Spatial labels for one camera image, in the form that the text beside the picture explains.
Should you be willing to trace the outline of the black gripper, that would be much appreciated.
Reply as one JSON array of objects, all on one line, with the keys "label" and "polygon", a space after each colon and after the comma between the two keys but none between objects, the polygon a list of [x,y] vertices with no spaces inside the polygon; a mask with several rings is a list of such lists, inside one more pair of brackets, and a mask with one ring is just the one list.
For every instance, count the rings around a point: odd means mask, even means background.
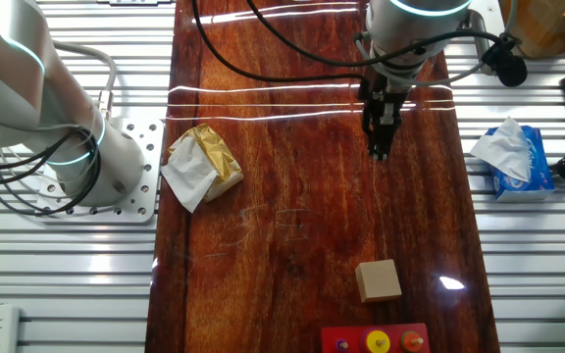
[{"label": "black gripper", "polygon": [[367,150],[374,160],[385,160],[391,151],[395,134],[402,124],[399,110],[402,108],[411,86],[400,83],[379,74],[373,68],[366,68],[364,80],[360,84],[359,99],[363,102],[382,102],[391,104],[392,108],[385,108],[381,120],[382,137],[381,149],[377,142],[376,119],[369,108],[363,111],[362,129],[368,137]]}]

